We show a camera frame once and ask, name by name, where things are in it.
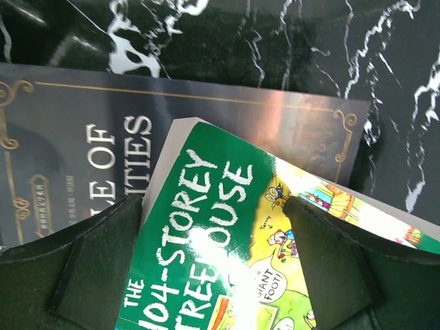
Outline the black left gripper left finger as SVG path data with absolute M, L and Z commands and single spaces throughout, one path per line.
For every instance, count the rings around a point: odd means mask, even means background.
M 141 216 L 134 195 L 1 253 L 1 328 L 115 329 Z

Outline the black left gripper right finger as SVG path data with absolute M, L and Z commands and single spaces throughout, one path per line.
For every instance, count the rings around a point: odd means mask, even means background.
M 292 197 L 289 218 L 318 329 L 438 329 L 439 254 Z

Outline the dark green 104-storey treehouse book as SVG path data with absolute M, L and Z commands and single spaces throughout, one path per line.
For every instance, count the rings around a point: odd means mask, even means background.
M 393 209 L 196 118 L 175 120 L 146 190 L 117 329 L 318 329 L 291 222 L 298 197 L 439 254 Z

